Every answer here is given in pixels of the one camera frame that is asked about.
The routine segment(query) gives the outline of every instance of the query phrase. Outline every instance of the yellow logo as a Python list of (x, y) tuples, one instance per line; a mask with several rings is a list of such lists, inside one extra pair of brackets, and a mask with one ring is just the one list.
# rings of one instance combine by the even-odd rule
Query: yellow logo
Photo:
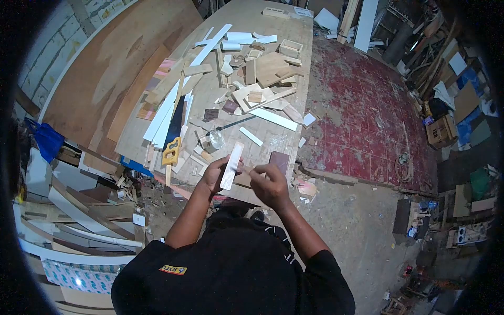
[(164, 265), (163, 267), (159, 268), (158, 270), (167, 272), (169, 274), (174, 274), (174, 275), (183, 275), (187, 267), (174, 267), (170, 265)]

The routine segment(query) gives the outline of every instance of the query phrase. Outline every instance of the cardboard box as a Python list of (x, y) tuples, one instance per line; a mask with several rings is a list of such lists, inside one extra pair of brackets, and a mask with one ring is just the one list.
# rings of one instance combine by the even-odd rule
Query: cardboard box
[(427, 140), (436, 149), (452, 145), (457, 140), (457, 129), (453, 119), (445, 115), (434, 123), (425, 126), (427, 130)]

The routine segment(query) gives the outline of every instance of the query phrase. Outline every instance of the person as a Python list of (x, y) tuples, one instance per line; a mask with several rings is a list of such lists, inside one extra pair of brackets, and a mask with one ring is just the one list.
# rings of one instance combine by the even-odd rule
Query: person
[(111, 290), (117, 314), (354, 314), (331, 250), (291, 202), (274, 164), (251, 170), (250, 185), (280, 217), (304, 272), (284, 230), (263, 222), (262, 212), (247, 219), (220, 209), (198, 240), (228, 160), (208, 166), (165, 243), (150, 242), (117, 275)]

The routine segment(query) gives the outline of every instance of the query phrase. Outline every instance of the yellow saw handle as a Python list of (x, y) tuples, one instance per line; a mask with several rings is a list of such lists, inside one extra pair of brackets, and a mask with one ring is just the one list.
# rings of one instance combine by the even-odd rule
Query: yellow saw handle
[(161, 160), (161, 165), (173, 164), (178, 160), (178, 152), (180, 149), (180, 137), (173, 139), (172, 142), (166, 145), (166, 149), (163, 151), (163, 158)]

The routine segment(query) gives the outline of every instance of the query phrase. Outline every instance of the red painted floor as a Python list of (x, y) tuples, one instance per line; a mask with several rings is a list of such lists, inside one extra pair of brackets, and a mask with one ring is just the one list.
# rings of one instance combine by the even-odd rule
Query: red painted floor
[[(379, 61), (322, 36), (313, 38), (306, 112), (321, 117), (303, 130), (303, 166), (423, 192), (437, 191), (434, 150), (414, 114), (400, 75)], [(400, 183), (394, 162), (410, 154), (413, 179)]]

